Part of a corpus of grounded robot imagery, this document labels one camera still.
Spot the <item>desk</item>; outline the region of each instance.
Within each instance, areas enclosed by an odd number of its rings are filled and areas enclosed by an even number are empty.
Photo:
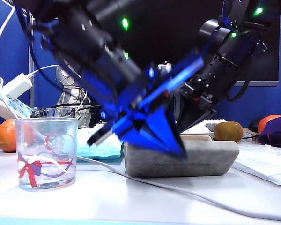
[[[122,159],[110,164],[124,170]],[[240,216],[90,163],[78,163],[76,182],[71,186],[27,192],[18,187],[16,168],[16,154],[0,152],[0,225],[281,224]],[[187,188],[243,210],[281,215],[281,187],[234,168],[217,177],[152,180]]]

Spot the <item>computer monitor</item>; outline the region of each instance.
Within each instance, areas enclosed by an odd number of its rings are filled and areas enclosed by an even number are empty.
[[[131,24],[131,31],[121,45],[141,67],[151,62],[179,62],[197,45],[198,31],[203,23],[217,19],[223,0],[153,0],[143,24]],[[276,86],[279,81],[280,21],[277,20],[263,41],[267,51],[258,53],[251,67],[250,86]],[[239,78],[236,86],[242,85]]]

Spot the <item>robotic arm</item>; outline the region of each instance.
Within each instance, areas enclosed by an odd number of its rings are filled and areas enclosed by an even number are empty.
[[[117,34],[117,15],[130,14],[138,20],[150,1],[14,3],[34,15],[36,23],[31,28],[42,32],[43,47],[103,106],[107,123],[89,144],[98,144],[114,132],[122,140],[176,157],[185,153],[179,132],[215,114],[212,106],[227,98],[239,69],[264,48],[261,37],[281,14],[281,0],[225,0],[219,19],[207,21],[199,31],[203,46],[200,55],[190,54],[170,72],[155,66],[142,71],[118,44],[122,37],[117,36],[116,41],[110,34]],[[257,14],[260,9],[265,13]],[[48,25],[54,18],[58,22]],[[128,29],[128,21],[121,22]],[[214,57],[203,68],[207,50]],[[189,79],[180,92],[183,110],[176,124],[169,93]]]

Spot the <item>gray eraser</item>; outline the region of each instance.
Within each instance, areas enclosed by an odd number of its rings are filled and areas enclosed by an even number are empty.
[[[185,160],[126,144],[126,173],[132,177],[223,175],[239,153],[236,142],[184,140],[183,143],[187,153]]]

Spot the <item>blue partition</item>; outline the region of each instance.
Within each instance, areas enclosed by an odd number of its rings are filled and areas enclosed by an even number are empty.
[[[0,1],[0,26],[10,11],[10,7]],[[40,66],[55,63],[52,55],[40,47],[40,35],[36,35],[35,52]],[[222,102],[215,108],[218,114],[215,118],[235,120],[244,127],[257,117],[269,114],[281,114],[281,37],[280,37],[280,65],[279,85],[277,87],[248,87],[244,96],[233,103]],[[0,76],[10,81],[19,73],[28,73],[28,47],[22,34],[21,27],[14,15],[0,40]],[[46,74],[55,81],[54,69],[45,70]],[[239,91],[234,87],[231,95]],[[35,75],[35,105],[37,107],[50,107],[55,105],[60,96],[60,90],[53,88],[39,73]],[[25,93],[20,100],[29,104],[29,95]]]
[[[0,0],[0,27],[10,10],[11,7]],[[14,13],[0,39],[0,76],[8,83],[20,73],[27,74],[28,70],[27,41]],[[29,92],[21,95],[19,99],[29,105]]]

